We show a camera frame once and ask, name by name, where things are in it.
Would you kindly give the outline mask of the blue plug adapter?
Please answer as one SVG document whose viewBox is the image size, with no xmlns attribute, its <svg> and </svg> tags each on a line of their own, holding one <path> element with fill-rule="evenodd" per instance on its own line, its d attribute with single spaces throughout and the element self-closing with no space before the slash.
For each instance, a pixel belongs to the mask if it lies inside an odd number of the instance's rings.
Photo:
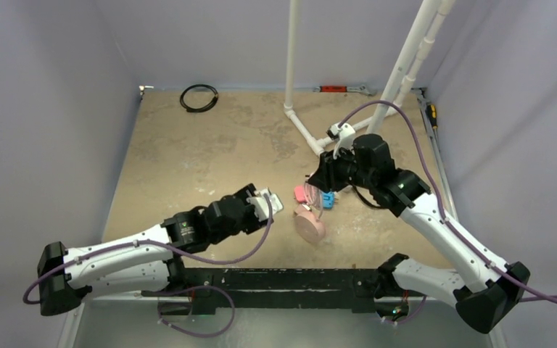
<svg viewBox="0 0 557 348">
<path fill-rule="evenodd" d="M 336 192 L 322 192 L 321 193 L 321 206 L 324 210 L 331 210 L 334 208 L 339 198 Z"/>
</svg>

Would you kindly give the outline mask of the pink round socket with cord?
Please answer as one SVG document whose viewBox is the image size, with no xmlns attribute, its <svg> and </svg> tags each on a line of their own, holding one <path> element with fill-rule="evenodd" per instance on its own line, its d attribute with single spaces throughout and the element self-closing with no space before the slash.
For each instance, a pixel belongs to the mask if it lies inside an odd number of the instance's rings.
<svg viewBox="0 0 557 348">
<path fill-rule="evenodd" d="M 317 244 L 326 236 L 326 227 L 321 220 L 324 209 L 321 206 L 321 191 L 303 183 L 308 202 L 294 209 L 294 223 L 298 234 L 308 243 Z"/>
</svg>

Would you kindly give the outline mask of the pink plug adapter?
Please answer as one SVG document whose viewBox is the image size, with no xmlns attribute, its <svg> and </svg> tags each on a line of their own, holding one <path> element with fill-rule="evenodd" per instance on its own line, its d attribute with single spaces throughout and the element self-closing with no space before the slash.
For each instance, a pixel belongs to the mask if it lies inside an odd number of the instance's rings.
<svg viewBox="0 0 557 348">
<path fill-rule="evenodd" d="M 294 199 L 299 204 L 306 204 L 308 202 L 307 195 L 303 185 L 294 187 Z"/>
</svg>

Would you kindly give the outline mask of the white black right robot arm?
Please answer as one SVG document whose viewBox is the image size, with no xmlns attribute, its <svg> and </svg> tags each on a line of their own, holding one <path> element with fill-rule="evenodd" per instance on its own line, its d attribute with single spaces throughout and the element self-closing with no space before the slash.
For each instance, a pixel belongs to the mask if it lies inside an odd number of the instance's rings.
<svg viewBox="0 0 557 348">
<path fill-rule="evenodd" d="M 324 152 L 307 183 L 322 192 L 348 186 L 369 192 L 422 236 L 452 265 L 432 268 L 397 253 L 378 267 L 373 296 L 414 291 L 454 307 L 475 331 L 488 334 L 519 303 L 529 269 L 507 263 L 478 242 L 442 206 L 442 200 L 413 171 L 396 167 L 389 145 L 376 134 L 358 136 L 351 149 Z"/>
</svg>

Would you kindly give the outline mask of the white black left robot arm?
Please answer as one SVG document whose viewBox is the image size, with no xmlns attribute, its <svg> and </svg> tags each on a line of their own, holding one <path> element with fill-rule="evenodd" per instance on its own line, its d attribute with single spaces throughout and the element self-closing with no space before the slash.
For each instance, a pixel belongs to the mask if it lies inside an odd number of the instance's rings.
<svg viewBox="0 0 557 348">
<path fill-rule="evenodd" d="M 200 260 L 200 252 L 239 233 L 263 229 L 268 235 L 283 208 L 277 194 L 248 184 L 128 237 L 84 247 L 48 244 L 38 262 L 38 279 L 30 286 L 38 289 L 35 303 L 48 317 L 90 299 L 130 291 L 177 297 L 191 285 L 184 257 Z"/>
</svg>

